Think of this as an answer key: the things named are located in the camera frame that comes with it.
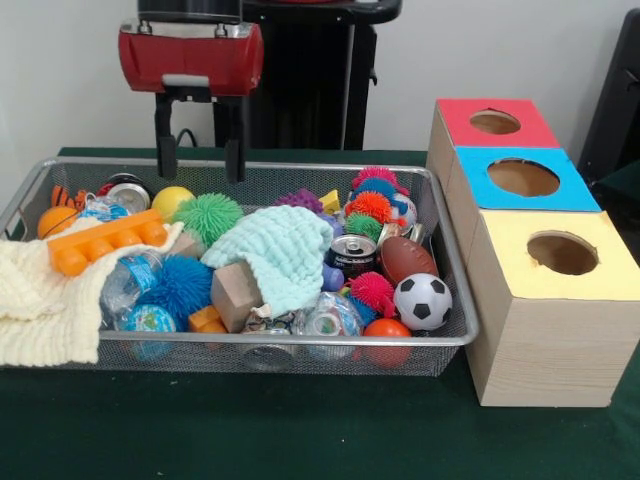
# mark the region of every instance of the white wall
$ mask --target white wall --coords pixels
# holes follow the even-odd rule
[[[366,148],[425,149],[436,97],[530,97],[575,157],[633,0],[405,0],[379,27]],[[153,97],[129,91],[117,31],[135,0],[0,0],[0,208],[65,146],[152,146]],[[211,107],[174,123],[213,142]]]

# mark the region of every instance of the stacked boxes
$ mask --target stacked boxes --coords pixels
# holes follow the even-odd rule
[[[487,406],[606,406],[640,338],[640,269],[530,101],[440,100],[442,184]]]

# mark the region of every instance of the plastic bottle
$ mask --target plastic bottle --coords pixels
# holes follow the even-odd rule
[[[118,261],[100,295],[104,328],[124,329],[127,315],[138,297],[157,283],[162,263],[162,256],[153,252],[123,257]]]

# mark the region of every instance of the orange block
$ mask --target orange block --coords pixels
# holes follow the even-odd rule
[[[75,277],[115,249],[140,243],[160,247],[166,241],[162,217],[151,209],[49,241],[49,261],[55,271]]]
[[[227,329],[222,323],[222,318],[220,318],[220,313],[212,305],[189,316],[189,331],[195,333],[227,333]]]

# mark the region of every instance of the circular hole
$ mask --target circular hole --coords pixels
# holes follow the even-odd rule
[[[521,158],[505,158],[487,169],[498,187],[523,197],[542,197],[560,188],[558,176],[535,162]]]
[[[482,110],[471,116],[471,125],[484,133],[492,135],[509,135],[520,130],[518,119],[498,110]]]
[[[541,232],[527,244],[538,263],[564,275],[584,275],[598,265],[596,249],[567,232]]]

